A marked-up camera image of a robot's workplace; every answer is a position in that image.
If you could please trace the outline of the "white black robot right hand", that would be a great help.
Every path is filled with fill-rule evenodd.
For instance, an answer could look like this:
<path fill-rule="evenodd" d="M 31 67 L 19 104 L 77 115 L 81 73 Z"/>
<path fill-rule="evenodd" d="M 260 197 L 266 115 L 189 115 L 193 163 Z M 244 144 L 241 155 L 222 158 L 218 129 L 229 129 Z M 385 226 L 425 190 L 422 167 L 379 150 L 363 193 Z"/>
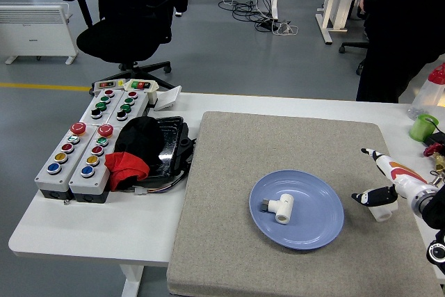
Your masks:
<path fill-rule="evenodd" d="M 391 182 L 391 186 L 353 193 L 351 198 L 361 205 L 379 207 L 391 204 L 401 196 L 415 209 L 417 201 L 429 191 L 433 191 L 433 187 L 422 176 L 397 163 L 390 156 L 369 148 L 362 148 L 361 151 L 374 160 L 378 170 Z"/>

